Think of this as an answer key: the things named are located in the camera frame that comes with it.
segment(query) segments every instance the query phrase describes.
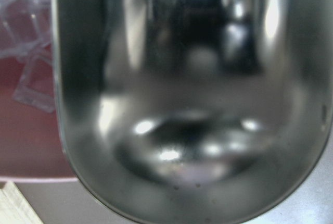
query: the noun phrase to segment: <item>red surface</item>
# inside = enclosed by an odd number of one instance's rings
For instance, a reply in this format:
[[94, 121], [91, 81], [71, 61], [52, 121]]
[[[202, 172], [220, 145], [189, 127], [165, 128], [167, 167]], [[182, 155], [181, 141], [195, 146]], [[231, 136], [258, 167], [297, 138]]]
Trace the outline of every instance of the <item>red surface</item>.
[[14, 58], [0, 59], [0, 181], [73, 180], [56, 114], [11, 98], [23, 67]]

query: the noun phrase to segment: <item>pink tray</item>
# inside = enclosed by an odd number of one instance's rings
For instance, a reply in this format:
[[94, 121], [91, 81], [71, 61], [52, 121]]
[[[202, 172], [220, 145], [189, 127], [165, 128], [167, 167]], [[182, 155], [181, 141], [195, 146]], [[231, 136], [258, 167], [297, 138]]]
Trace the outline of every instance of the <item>pink tray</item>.
[[56, 114], [12, 99], [24, 64], [0, 59], [0, 181], [72, 181], [62, 153]]

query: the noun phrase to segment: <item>metal surface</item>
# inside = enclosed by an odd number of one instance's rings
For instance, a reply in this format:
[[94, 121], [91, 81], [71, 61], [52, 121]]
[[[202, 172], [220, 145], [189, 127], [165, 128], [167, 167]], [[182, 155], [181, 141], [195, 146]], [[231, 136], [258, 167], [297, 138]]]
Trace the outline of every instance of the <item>metal surface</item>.
[[58, 114], [79, 179], [141, 223], [238, 223], [327, 140], [331, 0], [54, 0]]

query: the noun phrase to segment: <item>stainless steel scoop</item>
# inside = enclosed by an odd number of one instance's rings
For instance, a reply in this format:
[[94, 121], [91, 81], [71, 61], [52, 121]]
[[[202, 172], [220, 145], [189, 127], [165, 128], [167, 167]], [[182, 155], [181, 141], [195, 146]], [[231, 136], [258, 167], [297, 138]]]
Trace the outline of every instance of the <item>stainless steel scoop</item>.
[[239, 223], [310, 173], [332, 119], [331, 0], [53, 0], [63, 147], [139, 223]]

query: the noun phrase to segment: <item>gray countertop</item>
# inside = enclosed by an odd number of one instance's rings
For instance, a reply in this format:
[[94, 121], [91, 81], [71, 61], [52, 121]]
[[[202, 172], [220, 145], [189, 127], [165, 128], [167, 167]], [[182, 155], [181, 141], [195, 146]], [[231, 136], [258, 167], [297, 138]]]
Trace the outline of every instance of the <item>gray countertop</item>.
[[[333, 137], [304, 183], [246, 224], [333, 224]], [[79, 182], [17, 184], [44, 224], [131, 224], [100, 205]]]

